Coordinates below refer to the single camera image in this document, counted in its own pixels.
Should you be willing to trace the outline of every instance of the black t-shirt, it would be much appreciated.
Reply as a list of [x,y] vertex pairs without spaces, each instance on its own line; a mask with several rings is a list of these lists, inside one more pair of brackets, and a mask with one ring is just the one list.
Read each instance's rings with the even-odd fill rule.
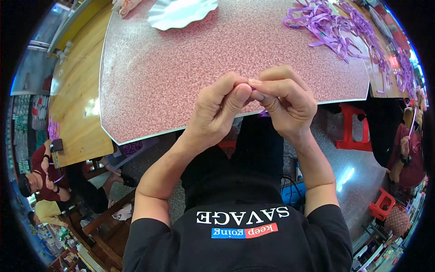
[[131,224],[124,271],[344,271],[349,230],[336,205],[307,218],[283,204],[210,205],[187,211],[172,228]]

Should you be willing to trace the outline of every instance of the wooden bench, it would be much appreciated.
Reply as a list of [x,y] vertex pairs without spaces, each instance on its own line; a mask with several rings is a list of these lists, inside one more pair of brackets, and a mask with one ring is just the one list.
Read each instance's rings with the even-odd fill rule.
[[[112,214],[130,203],[134,198],[135,191],[128,193],[83,229],[80,221],[84,218],[78,212],[69,214],[66,219],[73,235],[88,250],[89,255],[106,271],[110,271],[112,268],[119,271],[123,269],[122,258],[130,233],[131,218],[126,221],[118,221],[112,217]],[[108,231],[105,233],[99,231],[101,225],[107,226]]]

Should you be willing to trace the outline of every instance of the red label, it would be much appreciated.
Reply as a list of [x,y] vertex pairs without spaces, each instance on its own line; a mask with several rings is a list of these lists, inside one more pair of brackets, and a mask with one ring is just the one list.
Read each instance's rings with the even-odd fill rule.
[[278,226],[276,223],[259,226],[256,228],[245,228],[246,239],[260,237],[271,232],[277,232]]

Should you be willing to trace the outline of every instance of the sandal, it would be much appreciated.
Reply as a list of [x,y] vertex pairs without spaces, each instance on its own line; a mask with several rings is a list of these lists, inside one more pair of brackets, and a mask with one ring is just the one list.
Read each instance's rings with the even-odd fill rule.
[[124,173],[121,173],[121,177],[124,180],[124,185],[128,187],[137,187],[139,184],[133,177],[126,175]]

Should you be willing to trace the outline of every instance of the pink speckled table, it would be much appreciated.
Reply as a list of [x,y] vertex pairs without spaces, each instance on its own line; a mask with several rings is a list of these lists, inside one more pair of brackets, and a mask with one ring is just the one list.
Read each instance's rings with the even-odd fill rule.
[[[229,71],[247,78],[290,64],[319,103],[364,100],[363,60],[346,64],[306,29],[282,19],[292,0],[219,0],[203,20],[160,31],[147,22],[154,0],[124,19],[112,14],[100,67],[101,125],[118,144],[185,127],[199,91]],[[257,102],[241,114],[263,110]]]

